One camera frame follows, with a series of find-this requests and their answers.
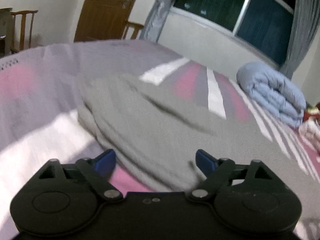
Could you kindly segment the grey pants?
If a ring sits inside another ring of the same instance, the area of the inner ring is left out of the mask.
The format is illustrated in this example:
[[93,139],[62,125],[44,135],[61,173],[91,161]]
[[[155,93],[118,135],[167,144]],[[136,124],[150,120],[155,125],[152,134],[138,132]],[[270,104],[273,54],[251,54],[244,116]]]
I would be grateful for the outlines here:
[[155,191],[190,191],[203,179],[195,154],[237,164],[264,162],[300,199],[303,218],[319,217],[319,182],[268,139],[254,120],[223,119],[207,107],[127,74],[80,82],[79,123]]

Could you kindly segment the striped pink grey bedsheet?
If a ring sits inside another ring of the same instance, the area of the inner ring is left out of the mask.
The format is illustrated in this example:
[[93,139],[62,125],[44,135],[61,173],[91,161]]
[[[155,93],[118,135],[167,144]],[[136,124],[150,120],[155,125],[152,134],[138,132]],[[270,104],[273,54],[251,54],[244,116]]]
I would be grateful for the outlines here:
[[1,59],[1,239],[17,235],[10,202],[45,162],[73,163],[102,152],[78,123],[78,84],[117,74],[136,76],[224,119],[252,125],[280,147],[294,174],[308,174],[319,187],[313,146],[226,76],[152,42],[54,44]]

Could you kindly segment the folded light blue quilt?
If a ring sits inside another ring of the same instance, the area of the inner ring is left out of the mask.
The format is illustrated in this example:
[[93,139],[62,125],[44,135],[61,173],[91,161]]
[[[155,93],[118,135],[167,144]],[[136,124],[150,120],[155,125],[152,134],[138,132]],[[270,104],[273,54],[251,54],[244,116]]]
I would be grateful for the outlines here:
[[303,122],[306,100],[287,77],[263,62],[244,64],[236,74],[241,89],[283,123],[298,128]]

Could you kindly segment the folded white red blanket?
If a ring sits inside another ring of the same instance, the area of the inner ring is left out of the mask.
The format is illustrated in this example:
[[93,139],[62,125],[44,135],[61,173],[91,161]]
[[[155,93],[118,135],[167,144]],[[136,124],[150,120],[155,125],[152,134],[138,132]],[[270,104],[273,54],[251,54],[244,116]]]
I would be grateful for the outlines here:
[[304,136],[319,152],[319,102],[315,107],[307,105],[304,111],[303,123],[299,127],[300,135]]

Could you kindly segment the wooden chair by door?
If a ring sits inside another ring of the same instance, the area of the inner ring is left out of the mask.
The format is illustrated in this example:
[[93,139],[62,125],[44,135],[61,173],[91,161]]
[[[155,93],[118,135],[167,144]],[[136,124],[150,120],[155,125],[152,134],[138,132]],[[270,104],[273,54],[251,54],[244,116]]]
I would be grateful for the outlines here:
[[140,23],[135,23],[135,22],[130,22],[130,21],[126,21],[125,24],[125,29],[124,32],[122,34],[122,39],[125,40],[127,38],[127,34],[129,32],[129,30],[132,30],[130,39],[131,40],[135,40],[138,37],[139,32],[144,28],[144,25],[140,24]]

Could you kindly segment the wooden chair by cabinet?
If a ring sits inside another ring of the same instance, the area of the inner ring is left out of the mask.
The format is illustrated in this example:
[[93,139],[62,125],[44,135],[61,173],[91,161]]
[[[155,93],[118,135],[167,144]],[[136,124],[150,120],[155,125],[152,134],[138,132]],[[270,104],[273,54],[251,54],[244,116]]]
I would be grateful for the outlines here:
[[[26,32],[26,22],[27,22],[27,16],[31,16],[30,20],[30,26],[29,26],[29,36],[28,36],[28,43],[27,43],[27,49],[31,48],[31,42],[32,42],[32,34],[33,34],[33,25],[34,25],[34,18],[35,15],[38,13],[38,10],[22,10],[22,11],[15,11],[11,12],[12,17],[12,39],[11,39],[11,45],[10,45],[10,51],[12,54],[16,54],[22,50],[25,50],[25,32]],[[17,16],[21,17],[21,23],[20,23],[20,37],[18,39],[18,47],[15,46],[15,30],[16,30],[16,18]]]

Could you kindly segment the wooden cabinet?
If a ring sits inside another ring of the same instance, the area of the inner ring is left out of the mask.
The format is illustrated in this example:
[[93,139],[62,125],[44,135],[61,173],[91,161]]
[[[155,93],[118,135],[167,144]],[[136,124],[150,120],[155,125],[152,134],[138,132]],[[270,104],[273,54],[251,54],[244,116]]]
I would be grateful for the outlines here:
[[1,37],[1,57],[10,54],[12,38],[12,8],[1,8],[0,12],[0,37]]

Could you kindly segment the brown wooden door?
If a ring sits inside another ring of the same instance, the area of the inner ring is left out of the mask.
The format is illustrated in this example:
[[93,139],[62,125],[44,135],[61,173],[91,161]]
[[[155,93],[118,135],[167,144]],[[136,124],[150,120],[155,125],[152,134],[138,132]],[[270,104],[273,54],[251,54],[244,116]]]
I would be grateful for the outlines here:
[[74,42],[120,39],[136,0],[85,0]]

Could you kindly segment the grey curtain far side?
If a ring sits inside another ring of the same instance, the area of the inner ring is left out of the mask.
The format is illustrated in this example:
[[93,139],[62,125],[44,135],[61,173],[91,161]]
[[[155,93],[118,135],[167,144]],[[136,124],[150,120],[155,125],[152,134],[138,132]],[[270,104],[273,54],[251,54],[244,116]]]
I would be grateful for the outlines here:
[[285,63],[279,71],[293,77],[307,55],[319,27],[319,0],[296,0]]

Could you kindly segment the grey curtain near door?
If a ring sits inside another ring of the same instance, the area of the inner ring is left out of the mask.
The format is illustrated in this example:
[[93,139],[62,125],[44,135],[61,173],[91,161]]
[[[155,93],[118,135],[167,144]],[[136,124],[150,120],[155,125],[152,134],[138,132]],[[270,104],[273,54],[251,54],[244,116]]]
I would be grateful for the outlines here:
[[158,42],[175,0],[155,0],[141,31],[140,40]]

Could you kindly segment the window with white frame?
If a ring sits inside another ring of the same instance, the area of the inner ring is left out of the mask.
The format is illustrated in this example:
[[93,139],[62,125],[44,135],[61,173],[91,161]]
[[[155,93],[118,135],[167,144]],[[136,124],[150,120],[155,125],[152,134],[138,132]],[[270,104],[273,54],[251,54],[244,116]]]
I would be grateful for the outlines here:
[[175,0],[174,7],[208,20],[281,66],[296,0]]

